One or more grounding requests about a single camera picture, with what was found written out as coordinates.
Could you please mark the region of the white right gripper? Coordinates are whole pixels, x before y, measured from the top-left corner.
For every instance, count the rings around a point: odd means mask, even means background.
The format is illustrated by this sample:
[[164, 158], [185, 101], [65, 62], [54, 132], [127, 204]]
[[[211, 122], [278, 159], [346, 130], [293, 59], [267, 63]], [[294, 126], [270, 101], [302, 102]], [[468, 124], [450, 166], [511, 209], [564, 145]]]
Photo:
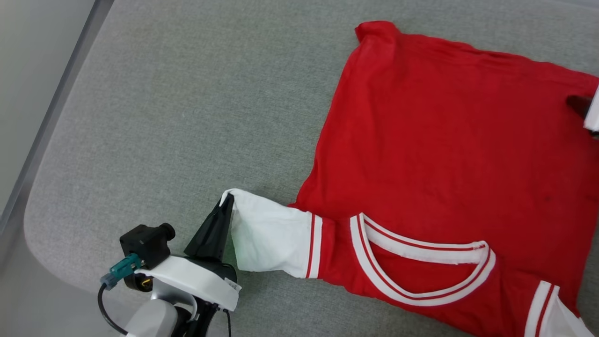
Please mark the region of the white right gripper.
[[599, 132], [599, 87], [592, 97], [569, 95], [566, 104], [584, 119], [584, 128], [591, 132]]

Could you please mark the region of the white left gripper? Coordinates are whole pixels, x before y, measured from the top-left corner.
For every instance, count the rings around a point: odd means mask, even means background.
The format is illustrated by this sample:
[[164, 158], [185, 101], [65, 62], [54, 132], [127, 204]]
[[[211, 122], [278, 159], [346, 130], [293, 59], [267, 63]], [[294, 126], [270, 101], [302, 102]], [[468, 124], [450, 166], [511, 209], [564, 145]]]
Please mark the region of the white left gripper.
[[[184, 254], [199, 259], [222, 260], [233, 217], [234, 196], [225, 194], [205, 218], [184, 249]], [[220, 309], [235, 311], [241, 288], [233, 281], [180, 256], [169, 256], [158, 266], [138, 269], [135, 274], [152, 278], [151, 299], [184, 304], [199, 312], [197, 300], [216, 304]]]

